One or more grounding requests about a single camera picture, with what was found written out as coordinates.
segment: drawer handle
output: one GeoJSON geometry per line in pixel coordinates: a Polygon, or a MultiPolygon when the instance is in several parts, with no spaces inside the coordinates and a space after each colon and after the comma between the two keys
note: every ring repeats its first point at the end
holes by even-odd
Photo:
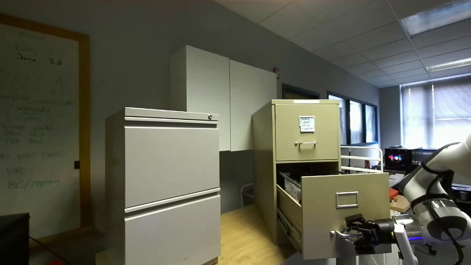
{"type": "Polygon", "coordinates": [[[298,148],[299,152],[302,151],[310,151],[310,149],[316,149],[318,143],[317,142],[295,142],[295,146],[298,148]]]}
{"type": "Polygon", "coordinates": [[[338,210],[360,208],[358,192],[339,192],[336,194],[338,210]]]}

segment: whiteboard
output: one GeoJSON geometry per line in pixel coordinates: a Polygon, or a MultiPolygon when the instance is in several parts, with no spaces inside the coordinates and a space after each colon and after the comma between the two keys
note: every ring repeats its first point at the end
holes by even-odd
{"type": "Polygon", "coordinates": [[[30,214],[34,239],[79,230],[80,42],[2,20],[0,216],[30,214]]]}

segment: open drawer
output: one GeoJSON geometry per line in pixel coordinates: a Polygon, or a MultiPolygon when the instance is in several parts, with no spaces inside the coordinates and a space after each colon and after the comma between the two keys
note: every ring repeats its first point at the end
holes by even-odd
{"type": "Polygon", "coordinates": [[[346,217],[391,219],[388,174],[305,176],[301,189],[298,201],[277,186],[277,211],[304,260],[342,258],[332,232],[344,230],[346,217]]]}

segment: ceiling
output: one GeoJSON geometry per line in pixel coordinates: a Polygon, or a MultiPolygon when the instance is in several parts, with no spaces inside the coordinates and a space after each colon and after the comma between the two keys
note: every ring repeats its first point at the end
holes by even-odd
{"type": "Polygon", "coordinates": [[[383,89],[471,74],[429,73],[471,58],[471,20],[410,37],[401,18],[447,0],[215,0],[336,67],[383,89]]]}

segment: wooden floor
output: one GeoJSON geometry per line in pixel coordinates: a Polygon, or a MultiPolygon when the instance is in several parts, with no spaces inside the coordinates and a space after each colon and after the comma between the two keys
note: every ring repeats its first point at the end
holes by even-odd
{"type": "Polygon", "coordinates": [[[293,254],[292,248],[279,248],[271,242],[268,229],[255,207],[223,216],[218,265],[279,265],[293,254]]]}

